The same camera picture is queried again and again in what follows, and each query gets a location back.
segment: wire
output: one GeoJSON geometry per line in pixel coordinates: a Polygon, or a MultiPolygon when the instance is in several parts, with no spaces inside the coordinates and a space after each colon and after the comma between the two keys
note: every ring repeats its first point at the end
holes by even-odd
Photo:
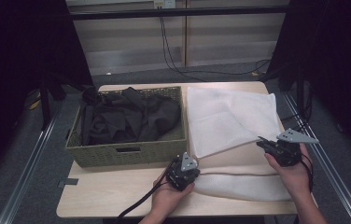
{"type": "Polygon", "coordinates": [[[161,184],[161,186],[163,186],[163,185],[165,185],[165,184],[168,184],[168,183],[169,183],[169,182],[164,182],[164,183],[161,184]]]}
{"type": "MultiPolygon", "coordinates": [[[[298,73],[299,76],[302,73],[301,67],[299,66],[298,68],[298,73]]],[[[307,97],[306,100],[306,105],[303,106],[303,110],[300,111],[301,116],[306,120],[306,122],[309,121],[309,119],[312,117],[312,111],[313,111],[313,88],[312,85],[309,83],[309,95],[307,97]]]]}
{"type": "Polygon", "coordinates": [[[294,130],[294,131],[300,133],[301,130],[302,130],[306,125],[308,125],[308,123],[307,123],[306,120],[301,119],[301,121],[302,121],[302,124],[297,124],[295,127],[291,128],[291,130],[294,130]]]}
{"type": "Polygon", "coordinates": [[[291,115],[291,116],[289,116],[289,117],[285,117],[285,118],[282,118],[282,119],[280,119],[282,122],[283,121],[288,121],[289,119],[293,119],[293,118],[295,118],[295,117],[298,117],[300,115],[300,113],[298,113],[298,114],[294,114],[294,115],[291,115]]]}
{"type": "Polygon", "coordinates": [[[163,184],[166,183],[161,183],[164,179],[164,177],[167,175],[169,168],[173,165],[173,163],[176,162],[177,159],[172,160],[172,162],[169,163],[169,165],[167,166],[167,168],[164,170],[163,174],[161,175],[161,178],[159,179],[159,181],[156,183],[156,185],[144,196],[142,197],[137,203],[133,204],[132,206],[130,206],[129,208],[127,208],[126,210],[124,210],[122,213],[120,213],[120,215],[117,217],[117,219],[114,221],[114,224],[118,224],[120,222],[121,219],[123,219],[124,216],[126,216],[126,214],[130,213],[131,211],[133,211],[136,207],[138,207],[141,203],[143,203],[144,201],[146,201],[149,196],[151,196],[153,194],[153,192],[155,192],[155,190],[157,190],[158,188],[160,188],[163,184]]]}
{"type": "Polygon", "coordinates": [[[170,52],[169,42],[167,41],[166,28],[164,27],[163,17],[160,17],[160,20],[161,20],[161,40],[162,40],[162,45],[163,45],[163,54],[164,54],[164,60],[166,61],[167,67],[169,67],[170,70],[172,70],[174,72],[177,72],[179,75],[181,75],[183,77],[188,77],[188,78],[192,78],[192,79],[195,79],[195,80],[198,80],[198,81],[206,82],[206,80],[199,79],[197,77],[187,76],[183,72],[178,70],[178,68],[176,67],[176,65],[174,63],[174,60],[173,60],[173,57],[172,57],[172,53],[170,52]],[[173,65],[174,68],[172,66],[170,66],[170,64],[167,62],[166,50],[165,50],[164,44],[166,44],[166,46],[167,46],[167,51],[169,53],[170,60],[171,60],[172,65],[173,65]]]}
{"type": "Polygon", "coordinates": [[[303,155],[303,156],[310,162],[310,165],[311,165],[311,168],[309,168],[307,166],[307,164],[303,160],[301,160],[301,164],[306,169],[307,175],[309,177],[309,190],[310,190],[310,192],[312,192],[312,190],[313,190],[313,164],[312,164],[312,161],[310,161],[310,159],[307,158],[306,155],[303,155]]]}
{"type": "Polygon", "coordinates": [[[178,74],[180,74],[180,75],[183,76],[183,77],[193,78],[193,79],[196,79],[196,80],[199,80],[199,81],[206,82],[206,80],[199,79],[199,78],[197,78],[197,77],[190,77],[190,76],[187,76],[187,75],[185,75],[185,74],[187,74],[187,73],[209,73],[209,74],[222,74],[222,75],[229,75],[229,76],[241,76],[241,75],[251,74],[251,73],[253,73],[253,72],[259,71],[260,68],[262,68],[266,63],[268,63],[268,62],[271,61],[271,60],[269,60],[269,59],[267,59],[267,60],[259,60],[259,61],[256,62],[256,66],[255,66],[255,69],[254,69],[254,70],[250,70],[250,71],[243,72],[243,73],[227,73],[227,72],[204,71],[204,70],[180,71],[180,70],[176,67],[176,65],[174,64],[173,57],[172,57],[172,54],[171,54],[171,52],[170,52],[170,48],[169,48],[169,43],[168,43],[168,41],[167,41],[167,34],[166,34],[166,28],[165,28],[165,26],[164,26],[163,17],[160,17],[160,20],[161,20],[161,37],[162,37],[162,46],[163,46],[164,60],[166,61],[167,66],[168,66],[172,71],[177,72],[178,74]],[[173,67],[170,66],[170,64],[169,64],[168,61],[167,61],[165,46],[167,47],[167,52],[169,53],[170,60],[171,60],[171,63],[172,63],[172,65],[173,65],[173,67]],[[263,61],[266,61],[266,62],[263,63],[262,65],[258,66],[258,63],[263,62],[263,61]]]}

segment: metal rail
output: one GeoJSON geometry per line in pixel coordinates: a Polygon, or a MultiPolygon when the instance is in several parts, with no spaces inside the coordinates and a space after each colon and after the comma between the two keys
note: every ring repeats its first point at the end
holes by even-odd
{"type": "Polygon", "coordinates": [[[178,16],[209,16],[231,14],[267,14],[267,13],[302,13],[307,12],[311,6],[267,6],[267,7],[200,7],[200,8],[166,8],[166,9],[141,9],[102,12],[71,12],[74,21],[127,19],[148,17],[178,17],[178,16]]]}
{"type": "MultiPolygon", "coordinates": [[[[316,138],[316,135],[313,133],[313,130],[310,128],[308,124],[303,124],[302,117],[298,115],[297,104],[289,94],[285,94],[286,102],[289,108],[292,111],[292,114],[298,121],[298,124],[302,127],[304,133],[310,137],[316,138]]],[[[326,173],[330,183],[332,184],[333,188],[335,189],[336,193],[338,194],[339,199],[341,200],[344,208],[346,209],[347,213],[351,217],[351,192],[339,176],[338,172],[336,171],[335,167],[333,166],[330,158],[327,156],[324,148],[321,144],[312,144],[311,147],[320,162],[324,172],[326,173]]]]}
{"type": "Polygon", "coordinates": [[[21,205],[21,200],[23,199],[24,193],[26,192],[30,180],[34,174],[35,168],[39,162],[39,158],[41,157],[42,151],[45,148],[45,145],[48,142],[50,134],[53,130],[56,119],[58,118],[63,101],[57,103],[55,107],[54,116],[52,117],[49,125],[46,130],[41,131],[39,138],[35,144],[33,152],[28,160],[24,170],[21,174],[21,177],[16,184],[15,189],[12,191],[9,199],[7,200],[7,204],[0,215],[0,224],[10,224],[12,223],[16,213],[18,212],[19,206],[21,205]]]}

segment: hand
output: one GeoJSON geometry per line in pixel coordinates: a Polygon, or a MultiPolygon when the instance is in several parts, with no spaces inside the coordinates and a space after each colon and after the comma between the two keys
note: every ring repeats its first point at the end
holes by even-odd
{"type": "MultiPolygon", "coordinates": [[[[155,186],[160,180],[161,175],[153,182],[155,186]]],[[[162,185],[152,195],[151,210],[140,224],[143,223],[162,223],[170,214],[176,210],[179,202],[193,191],[194,183],[189,184],[183,191],[174,189],[164,178],[162,185]]]]}
{"type": "MultiPolygon", "coordinates": [[[[310,160],[306,145],[300,144],[300,147],[302,154],[310,160]]],[[[310,169],[312,169],[312,167],[310,167],[310,162],[304,156],[302,156],[302,160],[310,169]]],[[[268,160],[269,164],[278,172],[284,186],[288,190],[291,197],[294,197],[297,194],[310,194],[309,175],[301,163],[298,163],[294,166],[282,167],[277,163],[272,155],[265,153],[265,158],[268,160]]]]}

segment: black garment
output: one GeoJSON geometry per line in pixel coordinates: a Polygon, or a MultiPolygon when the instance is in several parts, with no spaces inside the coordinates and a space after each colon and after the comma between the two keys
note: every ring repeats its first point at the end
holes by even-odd
{"type": "MultiPolygon", "coordinates": [[[[89,115],[89,105],[85,107],[89,115]]],[[[98,97],[93,108],[89,136],[82,130],[84,145],[156,141],[179,121],[180,105],[170,97],[153,94],[144,98],[133,88],[98,97]]],[[[84,129],[89,122],[82,122],[84,129]]]]}

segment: wicker basket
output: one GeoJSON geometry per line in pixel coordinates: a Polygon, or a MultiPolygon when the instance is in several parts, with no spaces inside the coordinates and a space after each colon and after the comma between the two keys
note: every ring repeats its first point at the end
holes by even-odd
{"type": "Polygon", "coordinates": [[[166,133],[160,139],[154,142],[82,146],[79,122],[80,111],[78,110],[77,117],[68,136],[65,149],[71,154],[80,167],[171,161],[177,155],[187,151],[181,88],[166,87],[137,91],[145,97],[158,93],[178,101],[181,106],[181,117],[177,125],[169,133],[166,133]]]}

